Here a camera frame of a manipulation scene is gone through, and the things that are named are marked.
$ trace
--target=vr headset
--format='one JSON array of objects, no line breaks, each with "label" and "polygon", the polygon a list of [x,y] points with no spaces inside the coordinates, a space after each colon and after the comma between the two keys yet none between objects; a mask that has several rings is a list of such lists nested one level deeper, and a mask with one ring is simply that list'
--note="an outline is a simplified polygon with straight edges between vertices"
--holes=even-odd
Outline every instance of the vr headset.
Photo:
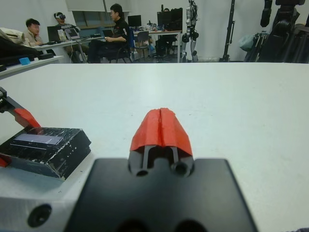
[{"label": "vr headset", "polygon": [[65,16],[64,14],[62,14],[62,15],[60,14],[60,15],[56,15],[56,18],[60,18],[60,19],[62,19],[62,20],[63,20],[63,19],[65,19],[65,18],[66,18],[66,16]]}]

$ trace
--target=man in black shirt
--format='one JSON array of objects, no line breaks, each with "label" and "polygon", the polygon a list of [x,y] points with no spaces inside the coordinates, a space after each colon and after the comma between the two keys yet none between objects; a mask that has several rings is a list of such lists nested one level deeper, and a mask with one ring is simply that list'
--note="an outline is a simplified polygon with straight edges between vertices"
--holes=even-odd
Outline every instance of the man in black shirt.
[{"label": "man in black shirt", "polygon": [[129,25],[124,20],[124,13],[122,7],[119,4],[111,6],[111,17],[116,23],[113,36],[105,37],[106,42],[93,40],[89,44],[88,62],[100,63],[100,58],[114,54],[117,50],[123,46],[129,37]]}]

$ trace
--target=humanoid robot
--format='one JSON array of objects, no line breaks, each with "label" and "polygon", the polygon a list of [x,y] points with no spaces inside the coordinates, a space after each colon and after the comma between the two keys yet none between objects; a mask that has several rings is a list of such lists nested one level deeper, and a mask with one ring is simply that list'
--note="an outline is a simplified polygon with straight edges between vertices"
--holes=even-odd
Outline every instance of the humanoid robot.
[{"label": "humanoid robot", "polygon": [[197,44],[198,32],[195,30],[197,24],[197,5],[194,0],[189,0],[189,6],[187,11],[187,32],[183,34],[182,38],[182,49],[183,49],[183,63],[186,63],[187,52],[185,51],[187,43],[191,39],[191,55],[192,61],[198,62],[197,51],[195,50],[195,45]]}]

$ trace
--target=red plastic part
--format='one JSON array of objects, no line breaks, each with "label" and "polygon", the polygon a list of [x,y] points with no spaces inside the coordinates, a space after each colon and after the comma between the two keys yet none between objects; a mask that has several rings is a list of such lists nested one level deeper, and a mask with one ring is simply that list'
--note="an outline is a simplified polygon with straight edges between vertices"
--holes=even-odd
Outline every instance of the red plastic part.
[{"label": "red plastic part", "polygon": [[32,114],[26,109],[14,109],[15,113],[15,121],[18,122],[23,127],[41,127],[39,123],[35,120]]},{"label": "red plastic part", "polygon": [[132,139],[130,151],[148,145],[175,146],[192,155],[188,135],[168,108],[148,112]]}]

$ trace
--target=white table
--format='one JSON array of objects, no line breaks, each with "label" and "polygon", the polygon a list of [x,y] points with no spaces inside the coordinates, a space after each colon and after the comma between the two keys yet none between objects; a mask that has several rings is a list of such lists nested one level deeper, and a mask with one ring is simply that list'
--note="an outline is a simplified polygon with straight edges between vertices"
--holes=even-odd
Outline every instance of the white table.
[{"label": "white table", "polygon": [[88,43],[92,40],[102,40],[102,41],[104,41],[104,37],[72,40],[72,41],[66,41],[66,42],[52,44],[52,45],[34,46],[33,48],[35,48],[38,51],[43,51],[44,53],[46,53],[46,50],[48,50],[48,49],[53,49],[53,48],[58,48],[58,47],[67,47],[67,46],[71,46],[71,45],[78,45],[80,52],[82,54],[83,61],[84,61],[84,63],[86,63],[86,59],[85,59],[81,44]]},{"label": "white table", "polygon": [[[135,31],[134,35],[137,35],[141,31]],[[182,30],[173,30],[173,31],[149,31],[149,35],[177,35],[178,36],[178,45],[177,45],[177,63],[180,63],[180,43],[181,43],[181,33]]]},{"label": "white table", "polygon": [[[260,232],[307,227],[308,73],[305,64],[53,64],[3,79],[42,126],[83,128],[92,152],[65,182],[0,168],[0,196],[76,200],[93,160],[127,158],[146,113],[168,107],[195,158],[229,160]],[[3,143],[22,128],[0,117]]]},{"label": "white table", "polygon": [[0,80],[47,64],[57,64],[61,59],[63,59],[63,56],[55,56],[50,59],[35,60],[28,65],[17,64],[7,67],[5,71],[0,72]]}]

